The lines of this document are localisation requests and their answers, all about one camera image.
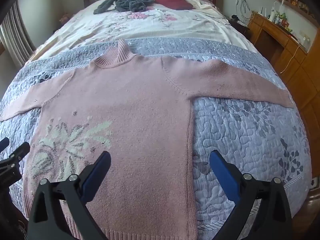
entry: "pink flower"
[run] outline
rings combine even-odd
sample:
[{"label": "pink flower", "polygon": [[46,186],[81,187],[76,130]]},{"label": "pink flower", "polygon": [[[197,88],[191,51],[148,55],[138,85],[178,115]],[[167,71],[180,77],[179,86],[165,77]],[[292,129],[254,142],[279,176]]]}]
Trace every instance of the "pink flower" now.
[{"label": "pink flower", "polygon": [[170,16],[170,14],[166,15],[164,18],[165,18],[164,20],[166,20],[166,21],[176,21],[177,20],[177,18]]},{"label": "pink flower", "polygon": [[132,14],[130,14],[130,15],[128,16],[129,19],[145,19],[145,18],[147,18],[147,17],[148,17],[148,15],[145,15],[145,14],[140,13],[140,12],[138,12],[138,13],[132,13]]}]

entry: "sweater's left sleeve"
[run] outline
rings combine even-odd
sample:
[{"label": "sweater's left sleeve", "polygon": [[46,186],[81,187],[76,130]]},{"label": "sweater's left sleeve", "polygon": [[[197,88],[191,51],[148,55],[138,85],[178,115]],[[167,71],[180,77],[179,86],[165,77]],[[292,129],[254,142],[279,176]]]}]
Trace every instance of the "sweater's left sleeve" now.
[{"label": "sweater's left sleeve", "polygon": [[42,107],[44,103],[52,99],[71,79],[74,70],[67,71],[59,76],[38,83],[29,88],[17,99],[12,101],[0,115],[0,122],[23,114],[33,108]]},{"label": "sweater's left sleeve", "polygon": [[162,67],[170,82],[188,98],[217,97],[266,101],[293,107],[287,90],[247,70],[220,60],[197,62],[183,58],[162,57]]}]

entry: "gray curtain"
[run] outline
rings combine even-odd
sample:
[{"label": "gray curtain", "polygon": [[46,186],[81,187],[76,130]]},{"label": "gray curtain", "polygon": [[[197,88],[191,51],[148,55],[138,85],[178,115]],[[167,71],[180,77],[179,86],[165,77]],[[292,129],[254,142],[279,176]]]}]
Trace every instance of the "gray curtain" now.
[{"label": "gray curtain", "polygon": [[16,67],[22,68],[32,55],[34,46],[26,37],[17,2],[9,10],[0,28],[0,40]]}]

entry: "red cloth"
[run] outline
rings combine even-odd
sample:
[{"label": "red cloth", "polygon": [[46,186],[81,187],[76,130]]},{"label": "red cloth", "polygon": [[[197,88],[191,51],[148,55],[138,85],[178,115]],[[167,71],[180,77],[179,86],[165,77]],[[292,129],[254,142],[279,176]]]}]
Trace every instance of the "red cloth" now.
[{"label": "red cloth", "polygon": [[162,4],[173,10],[191,10],[193,5],[186,0],[155,0],[155,3]]}]

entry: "bed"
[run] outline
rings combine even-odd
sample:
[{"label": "bed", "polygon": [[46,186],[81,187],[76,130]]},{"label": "bed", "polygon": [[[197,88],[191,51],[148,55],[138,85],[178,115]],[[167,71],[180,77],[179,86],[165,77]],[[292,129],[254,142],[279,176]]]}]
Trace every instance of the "bed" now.
[{"label": "bed", "polygon": [[[170,55],[190,60],[221,59],[256,73],[278,87],[285,85],[269,62],[237,32],[215,7],[216,0],[187,0],[191,11],[175,11],[152,4],[146,12],[110,11],[93,15],[103,0],[84,0],[86,8],[74,15],[41,45],[8,87],[0,111],[33,84],[64,71],[83,67],[125,39],[133,53],[148,57]],[[198,240],[211,240],[234,207],[208,164],[218,149],[227,162],[256,179],[277,176],[284,183],[292,216],[302,206],[311,181],[311,160],[305,128],[297,108],[267,102],[221,98],[198,98],[193,103],[193,179]],[[7,156],[23,141],[30,141],[37,126],[39,109],[0,123],[0,137],[10,139]],[[20,171],[24,171],[23,160]],[[14,204],[24,212],[22,181],[10,188]],[[259,201],[241,234],[250,230]]]}]

